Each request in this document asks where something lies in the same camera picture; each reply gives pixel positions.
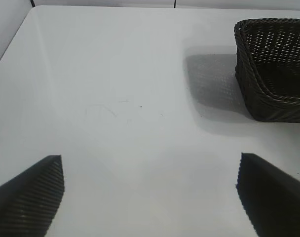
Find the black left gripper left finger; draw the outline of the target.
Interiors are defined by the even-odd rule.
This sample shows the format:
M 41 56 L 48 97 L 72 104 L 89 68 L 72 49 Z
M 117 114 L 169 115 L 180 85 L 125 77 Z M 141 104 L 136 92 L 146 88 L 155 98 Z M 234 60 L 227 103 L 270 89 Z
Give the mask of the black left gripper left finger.
M 0 186 L 0 237 L 43 237 L 65 191 L 62 157 L 41 159 Z

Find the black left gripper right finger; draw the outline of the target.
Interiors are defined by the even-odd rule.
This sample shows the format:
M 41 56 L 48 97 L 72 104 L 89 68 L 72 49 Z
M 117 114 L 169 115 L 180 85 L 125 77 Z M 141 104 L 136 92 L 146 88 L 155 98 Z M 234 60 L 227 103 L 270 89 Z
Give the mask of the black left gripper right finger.
M 256 154 L 242 153 L 236 189 L 260 237 L 300 237 L 300 181 Z

